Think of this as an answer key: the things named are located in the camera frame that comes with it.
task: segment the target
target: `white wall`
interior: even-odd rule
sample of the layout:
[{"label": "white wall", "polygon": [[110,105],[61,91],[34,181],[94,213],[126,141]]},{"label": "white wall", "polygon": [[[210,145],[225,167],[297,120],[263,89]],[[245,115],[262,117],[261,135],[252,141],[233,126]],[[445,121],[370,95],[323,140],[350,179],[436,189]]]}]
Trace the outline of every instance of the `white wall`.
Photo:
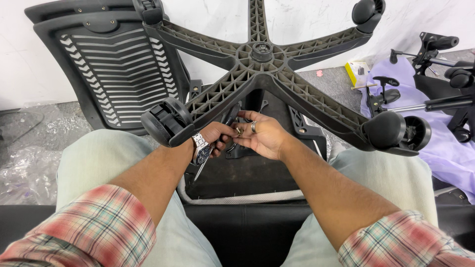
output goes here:
[{"label": "white wall", "polygon": [[[49,0],[0,0],[0,110],[24,102],[75,101],[61,68],[33,31],[26,7]],[[247,0],[163,0],[174,23],[233,42],[247,40]],[[271,41],[289,44],[322,37],[353,26],[357,0],[265,0]],[[458,36],[453,50],[475,47],[475,0],[386,0],[386,12],[364,46],[301,70],[376,61],[390,48],[416,53],[422,31]],[[226,71],[182,53],[191,78],[213,83]]]}]

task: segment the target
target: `lavender cloth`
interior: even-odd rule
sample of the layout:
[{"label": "lavender cloth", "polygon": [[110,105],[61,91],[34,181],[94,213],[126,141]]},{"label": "lavender cloth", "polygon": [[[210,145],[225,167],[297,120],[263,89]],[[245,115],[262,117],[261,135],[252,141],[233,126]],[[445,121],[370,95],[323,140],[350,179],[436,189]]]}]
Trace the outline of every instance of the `lavender cloth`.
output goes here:
[{"label": "lavender cloth", "polygon": [[[373,80],[375,76],[387,76],[400,82],[398,87],[386,85],[386,90],[396,88],[401,98],[383,105],[385,108],[394,108],[407,105],[422,104],[429,98],[416,89],[414,83],[415,71],[409,61],[399,58],[397,64],[391,64],[389,59],[377,63],[368,76],[368,84],[379,84]],[[370,118],[370,110],[366,106],[366,88],[360,89],[363,93],[361,100],[361,114]],[[373,95],[382,92],[381,86],[370,87]],[[432,175],[438,179],[453,184],[467,194],[470,203],[475,204],[475,143],[459,143],[447,129],[452,116],[441,111],[425,112],[423,110],[401,113],[404,117],[414,115],[424,118],[432,127],[432,137],[429,144],[419,151],[419,157],[427,162]]]}]

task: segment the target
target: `shirt sleeve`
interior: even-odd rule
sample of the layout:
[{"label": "shirt sleeve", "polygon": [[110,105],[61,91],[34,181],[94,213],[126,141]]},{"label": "shirt sleeve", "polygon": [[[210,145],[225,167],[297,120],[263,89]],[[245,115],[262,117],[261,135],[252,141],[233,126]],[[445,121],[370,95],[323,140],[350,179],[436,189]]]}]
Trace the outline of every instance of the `shirt sleeve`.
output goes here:
[{"label": "shirt sleeve", "polygon": [[139,266],[155,225],[127,190],[101,185],[63,207],[0,255],[6,266]]},{"label": "shirt sleeve", "polygon": [[475,254],[422,218],[417,211],[399,211],[353,233],[338,260],[345,267],[475,266]]}]

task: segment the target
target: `jeans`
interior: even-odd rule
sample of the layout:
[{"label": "jeans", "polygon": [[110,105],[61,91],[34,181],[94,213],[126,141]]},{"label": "jeans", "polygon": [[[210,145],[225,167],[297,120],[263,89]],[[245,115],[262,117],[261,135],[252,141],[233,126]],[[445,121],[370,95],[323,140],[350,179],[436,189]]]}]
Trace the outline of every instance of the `jeans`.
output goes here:
[{"label": "jeans", "polygon": [[[57,173],[57,209],[108,183],[152,150],[145,139],[122,131],[96,130],[83,136],[63,152]],[[420,158],[351,148],[329,163],[401,209],[420,211],[437,226],[431,171]],[[156,235],[157,242],[143,262],[144,267],[221,266],[212,245],[186,217],[177,192],[157,226]],[[341,266],[337,252],[313,214],[296,233],[283,266]]]}]

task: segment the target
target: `watch face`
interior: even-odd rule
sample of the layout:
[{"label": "watch face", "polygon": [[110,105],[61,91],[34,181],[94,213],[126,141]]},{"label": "watch face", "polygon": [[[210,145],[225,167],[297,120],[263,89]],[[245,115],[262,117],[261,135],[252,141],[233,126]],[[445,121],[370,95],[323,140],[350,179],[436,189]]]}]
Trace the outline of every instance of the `watch face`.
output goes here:
[{"label": "watch face", "polygon": [[209,145],[207,145],[198,152],[198,156],[196,157],[196,161],[198,162],[198,164],[203,164],[203,162],[205,162],[205,160],[209,157],[209,154],[210,148]]}]

